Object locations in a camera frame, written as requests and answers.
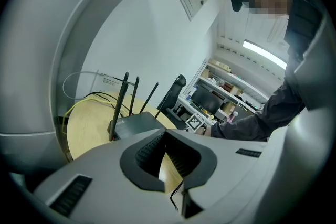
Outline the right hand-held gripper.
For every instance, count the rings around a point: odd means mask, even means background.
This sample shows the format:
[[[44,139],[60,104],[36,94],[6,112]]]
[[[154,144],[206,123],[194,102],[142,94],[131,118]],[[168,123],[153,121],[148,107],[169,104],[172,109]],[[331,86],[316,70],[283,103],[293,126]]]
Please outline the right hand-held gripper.
[[[191,115],[185,122],[187,131],[191,133],[196,133],[196,131],[202,127],[205,123],[205,120],[197,113]]]

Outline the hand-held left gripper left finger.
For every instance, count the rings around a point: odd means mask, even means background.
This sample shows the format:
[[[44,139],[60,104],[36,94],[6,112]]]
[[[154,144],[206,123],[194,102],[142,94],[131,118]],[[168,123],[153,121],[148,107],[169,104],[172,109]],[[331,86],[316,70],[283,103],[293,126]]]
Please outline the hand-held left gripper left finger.
[[[129,181],[120,168],[123,151],[154,134],[134,137],[95,147],[55,171],[34,191],[47,206],[78,176],[92,179],[69,215],[80,224],[177,224],[182,221],[165,193],[142,190]]]

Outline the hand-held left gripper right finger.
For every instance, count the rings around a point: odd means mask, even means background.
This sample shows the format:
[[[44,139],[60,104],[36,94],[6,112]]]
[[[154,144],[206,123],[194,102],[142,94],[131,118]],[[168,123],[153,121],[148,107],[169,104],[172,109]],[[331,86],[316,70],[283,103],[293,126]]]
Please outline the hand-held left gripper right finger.
[[[168,130],[167,150],[193,166],[184,178],[185,210],[168,221],[258,221],[274,163],[268,142],[223,140]]]

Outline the black router with antennas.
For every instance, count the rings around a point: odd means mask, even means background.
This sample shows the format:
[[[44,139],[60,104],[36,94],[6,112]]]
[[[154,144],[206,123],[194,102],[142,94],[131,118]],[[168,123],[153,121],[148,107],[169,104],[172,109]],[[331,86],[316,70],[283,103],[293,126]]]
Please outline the black router with antennas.
[[[110,142],[114,140],[121,140],[128,137],[132,137],[138,133],[151,131],[154,129],[161,129],[164,127],[164,125],[157,120],[160,111],[158,111],[156,115],[152,115],[150,112],[145,112],[144,110],[149,100],[151,99],[153,93],[156,91],[159,85],[158,83],[155,84],[154,88],[150,92],[140,112],[138,114],[132,114],[135,95],[137,92],[140,78],[137,78],[134,84],[133,95],[131,97],[128,116],[123,117],[121,119],[118,118],[119,112],[121,111],[121,107],[123,105],[125,94],[129,86],[128,77],[129,73],[126,72],[122,80],[122,85],[117,98],[117,104],[115,105],[116,108],[114,110],[113,119],[110,121],[107,129],[109,133],[108,140]]]

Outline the person's right forearm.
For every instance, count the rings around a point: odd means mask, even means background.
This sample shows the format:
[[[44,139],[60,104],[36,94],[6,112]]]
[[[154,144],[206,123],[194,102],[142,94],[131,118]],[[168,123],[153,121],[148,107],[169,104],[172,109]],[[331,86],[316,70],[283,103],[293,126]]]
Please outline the person's right forearm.
[[[285,80],[261,112],[233,123],[216,123],[201,134],[227,140],[265,142],[274,130],[288,125],[304,108],[297,84]]]

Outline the black monitor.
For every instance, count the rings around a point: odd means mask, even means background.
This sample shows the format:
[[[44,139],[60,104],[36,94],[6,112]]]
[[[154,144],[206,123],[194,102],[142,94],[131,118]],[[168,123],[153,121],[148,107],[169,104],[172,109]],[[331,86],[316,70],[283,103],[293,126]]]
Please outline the black monitor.
[[[210,114],[216,114],[223,104],[223,99],[210,92],[203,86],[199,86],[191,96],[193,103],[205,109]]]

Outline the black high-back office chair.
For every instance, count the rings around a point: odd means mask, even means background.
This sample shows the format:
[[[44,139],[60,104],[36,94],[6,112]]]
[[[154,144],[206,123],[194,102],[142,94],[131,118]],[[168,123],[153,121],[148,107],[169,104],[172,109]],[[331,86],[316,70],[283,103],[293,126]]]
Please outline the black high-back office chair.
[[[185,86],[186,79],[182,74],[180,74],[175,79],[167,94],[164,96],[164,98],[157,107],[157,109],[160,110],[160,112],[162,112],[171,121],[172,119],[182,121],[182,119],[173,111],[173,108],[177,103],[182,88]]]

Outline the round wooden table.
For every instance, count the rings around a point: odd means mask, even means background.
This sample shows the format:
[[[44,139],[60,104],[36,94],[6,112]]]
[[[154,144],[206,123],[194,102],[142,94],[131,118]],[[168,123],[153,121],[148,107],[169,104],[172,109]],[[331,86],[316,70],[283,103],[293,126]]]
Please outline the round wooden table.
[[[67,142],[72,159],[76,159],[94,147],[109,143],[107,127],[114,115],[114,108],[106,100],[98,102],[98,96],[79,101],[69,114]],[[165,183],[165,192],[172,192],[182,181],[168,155],[161,163],[159,179]]]

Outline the white shelving unit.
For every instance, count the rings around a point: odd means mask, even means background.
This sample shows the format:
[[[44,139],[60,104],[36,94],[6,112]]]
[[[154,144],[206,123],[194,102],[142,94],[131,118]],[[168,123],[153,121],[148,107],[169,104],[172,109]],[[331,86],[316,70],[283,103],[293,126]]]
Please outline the white shelving unit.
[[[226,72],[219,66],[204,61],[193,80],[180,96],[188,96],[194,92],[197,85],[202,85],[209,91],[214,91],[236,105],[240,104],[249,112],[261,111],[269,97],[261,91],[242,80],[241,78]]]

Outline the ceiling light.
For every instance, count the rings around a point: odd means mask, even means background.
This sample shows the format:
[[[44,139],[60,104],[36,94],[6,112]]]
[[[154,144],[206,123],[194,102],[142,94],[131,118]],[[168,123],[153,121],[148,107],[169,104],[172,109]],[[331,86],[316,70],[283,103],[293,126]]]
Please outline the ceiling light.
[[[262,49],[256,45],[254,45],[253,43],[251,43],[250,41],[246,41],[244,40],[243,42],[243,47],[246,49],[249,49],[263,57],[265,57],[266,59],[270,60],[271,62],[273,62],[274,64],[278,65],[279,67],[281,67],[283,70],[286,69],[287,67],[287,63],[284,62],[283,60],[281,60],[280,58],[278,58],[277,56],[273,55],[272,53],[266,51],[265,49]]]

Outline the person's dark jacket torso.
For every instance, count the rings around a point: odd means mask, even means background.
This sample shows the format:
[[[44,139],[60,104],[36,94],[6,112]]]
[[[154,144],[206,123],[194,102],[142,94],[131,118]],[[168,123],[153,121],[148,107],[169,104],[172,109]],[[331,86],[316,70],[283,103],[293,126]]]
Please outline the person's dark jacket torso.
[[[296,113],[300,113],[305,104],[300,96],[294,71],[303,61],[303,54],[320,27],[325,9],[322,0],[292,0],[285,33],[285,42],[289,45],[285,81],[291,88]]]

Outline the white wall box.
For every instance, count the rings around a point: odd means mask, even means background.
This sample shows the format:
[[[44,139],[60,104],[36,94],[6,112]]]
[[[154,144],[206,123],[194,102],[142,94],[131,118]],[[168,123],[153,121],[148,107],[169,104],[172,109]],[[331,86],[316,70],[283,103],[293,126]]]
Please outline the white wall box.
[[[96,83],[98,85],[106,84],[110,87],[118,87],[122,85],[122,79],[110,76],[106,73],[101,72],[100,70],[97,70]]]

